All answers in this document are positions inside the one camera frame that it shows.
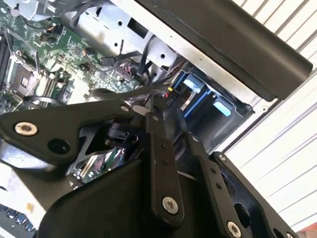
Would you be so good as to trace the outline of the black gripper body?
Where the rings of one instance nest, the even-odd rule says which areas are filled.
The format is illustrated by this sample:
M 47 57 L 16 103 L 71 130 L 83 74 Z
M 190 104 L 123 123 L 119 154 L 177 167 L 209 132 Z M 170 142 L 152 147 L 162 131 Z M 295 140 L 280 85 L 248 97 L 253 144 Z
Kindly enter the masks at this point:
M 218 238 L 202 185 L 179 175 L 185 219 L 176 230 L 144 215 L 143 163 L 129 162 L 64 195 L 40 223 L 41 238 Z

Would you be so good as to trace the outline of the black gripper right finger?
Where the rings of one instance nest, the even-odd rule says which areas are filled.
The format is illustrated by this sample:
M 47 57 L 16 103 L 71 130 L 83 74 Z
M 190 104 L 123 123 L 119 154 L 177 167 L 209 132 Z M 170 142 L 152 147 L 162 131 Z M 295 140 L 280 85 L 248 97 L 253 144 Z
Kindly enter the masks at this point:
M 217 238 L 295 238 L 296 233 L 221 152 L 208 155 L 201 140 L 189 131 L 181 109 L 176 111 L 183 146 L 179 169 L 203 184 Z

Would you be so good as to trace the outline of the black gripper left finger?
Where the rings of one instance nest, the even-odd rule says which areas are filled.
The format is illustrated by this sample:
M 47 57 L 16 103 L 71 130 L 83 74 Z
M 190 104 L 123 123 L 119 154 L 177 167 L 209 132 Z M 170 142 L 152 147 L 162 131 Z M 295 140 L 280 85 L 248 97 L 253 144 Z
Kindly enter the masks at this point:
M 8 189 L 36 226 L 70 191 L 70 169 L 114 147 L 144 163 L 144 213 L 165 226 L 180 226 L 184 208 L 175 156 L 158 114 L 142 115 L 121 100 L 106 100 L 0 117 L 0 159 L 16 174 Z

